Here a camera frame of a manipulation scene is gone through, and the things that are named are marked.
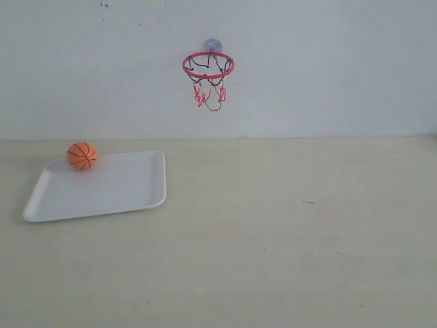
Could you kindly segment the small orange basketball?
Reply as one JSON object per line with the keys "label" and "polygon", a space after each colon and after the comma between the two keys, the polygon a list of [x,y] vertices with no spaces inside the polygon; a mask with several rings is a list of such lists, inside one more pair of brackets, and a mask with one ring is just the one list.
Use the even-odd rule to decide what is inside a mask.
{"label": "small orange basketball", "polygon": [[96,164],[98,152],[90,143],[77,142],[68,148],[66,159],[76,171],[88,170]]}

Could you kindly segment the red mini basketball hoop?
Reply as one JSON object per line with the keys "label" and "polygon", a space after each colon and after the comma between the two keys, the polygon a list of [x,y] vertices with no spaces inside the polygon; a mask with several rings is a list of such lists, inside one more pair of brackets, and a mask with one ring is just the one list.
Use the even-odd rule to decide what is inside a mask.
{"label": "red mini basketball hoop", "polygon": [[232,57],[216,51],[201,51],[184,58],[182,69],[192,83],[199,108],[205,107],[211,112],[221,110],[227,99],[225,82],[234,68]]}

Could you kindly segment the white rectangular plastic tray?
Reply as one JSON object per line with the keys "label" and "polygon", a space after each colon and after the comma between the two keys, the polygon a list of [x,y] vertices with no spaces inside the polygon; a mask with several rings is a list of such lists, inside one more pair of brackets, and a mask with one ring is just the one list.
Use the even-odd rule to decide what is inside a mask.
{"label": "white rectangular plastic tray", "polygon": [[156,208],[167,197],[166,158],[157,150],[107,154],[85,171],[47,163],[23,210],[42,223]]}

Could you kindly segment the clear suction cup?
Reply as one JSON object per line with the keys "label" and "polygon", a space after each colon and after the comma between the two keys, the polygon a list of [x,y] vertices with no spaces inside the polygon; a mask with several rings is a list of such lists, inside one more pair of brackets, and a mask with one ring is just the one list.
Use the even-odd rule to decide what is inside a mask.
{"label": "clear suction cup", "polygon": [[220,40],[216,38],[209,38],[203,42],[203,50],[210,53],[221,53],[223,50],[223,45]]}

